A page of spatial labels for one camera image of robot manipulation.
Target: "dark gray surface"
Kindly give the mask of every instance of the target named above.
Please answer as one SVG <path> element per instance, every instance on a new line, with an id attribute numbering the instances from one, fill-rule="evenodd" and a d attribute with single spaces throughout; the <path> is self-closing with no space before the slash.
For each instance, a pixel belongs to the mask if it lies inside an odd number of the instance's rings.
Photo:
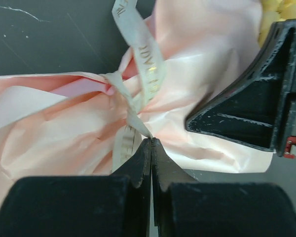
<path id="1" fill-rule="evenodd" d="M 200 182 L 268 182 L 279 185 L 290 197 L 296 210 L 296 159 L 274 156 L 270 168 L 265 173 L 226 174 L 199 170 L 186 170 Z"/>
<path id="2" fill-rule="evenodd" d="M 127 49 L 114 0 L 0 0 L 0 75 L 114 72 Z M 153 0 L 139 0 L 150 15 Z"/>

